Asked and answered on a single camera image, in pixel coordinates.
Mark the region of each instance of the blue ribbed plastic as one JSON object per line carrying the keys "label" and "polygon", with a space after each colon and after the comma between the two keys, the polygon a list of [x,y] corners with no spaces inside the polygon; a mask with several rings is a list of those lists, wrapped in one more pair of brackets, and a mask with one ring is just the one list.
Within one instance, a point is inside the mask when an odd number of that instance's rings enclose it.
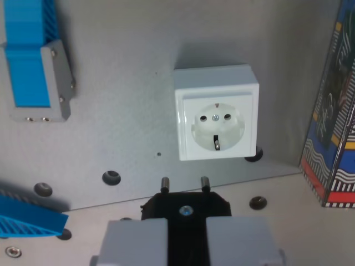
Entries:
{"label": "blue ribbed plastic", "polygon": [[4,0],[7,47],[16,107],[50,107],[40,48],[58,36],[54,0]]}
{"label": "blue ribbed plastic", "polygon": [[68,216],[0,195],[0,237],[47,237],[63,233]]}
{"label": "blue ribbed plastic", "polygon": [[8,45],[41,47],[58,39],[53,0],[5,0]]}

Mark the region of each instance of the patterned box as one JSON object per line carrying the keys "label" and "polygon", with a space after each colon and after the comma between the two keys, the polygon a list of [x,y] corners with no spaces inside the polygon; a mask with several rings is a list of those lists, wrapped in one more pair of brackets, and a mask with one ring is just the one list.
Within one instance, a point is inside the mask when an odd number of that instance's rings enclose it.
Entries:
{"label": "patterned box", "polygon": [[339,8],[300,168],[322,206],[355,208],[355,0]]}

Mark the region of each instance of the white wall socket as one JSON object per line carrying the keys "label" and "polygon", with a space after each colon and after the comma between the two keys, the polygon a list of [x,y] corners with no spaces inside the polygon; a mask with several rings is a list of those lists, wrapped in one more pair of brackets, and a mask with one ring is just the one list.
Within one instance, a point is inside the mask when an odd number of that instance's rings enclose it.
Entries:
{"label": "white wall socket", "polygon": [[256,153],[259,83],[249,65],[174,71],[181,161]]}

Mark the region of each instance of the metal base plate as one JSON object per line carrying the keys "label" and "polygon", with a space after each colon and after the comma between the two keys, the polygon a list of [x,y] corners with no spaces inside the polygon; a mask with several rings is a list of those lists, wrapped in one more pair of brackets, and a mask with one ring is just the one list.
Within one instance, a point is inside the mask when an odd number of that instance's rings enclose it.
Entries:
{"label": "metal base plate", "polygon": [[[298,172],[338,5],[57,1],[77,81],[72,115],[63,124],[18,123],[0,97],[0,186],[34,193],[45,182],[53,205],[76,209],[152,196],[164,176],[171,191],[185,191],[200,187],[201,176],[218,186]],[[260,82],[263,158],[179,161],[174,68],[239,62],[250,64]],[[102,181],[107,170],[121,175],[117,186]]]}

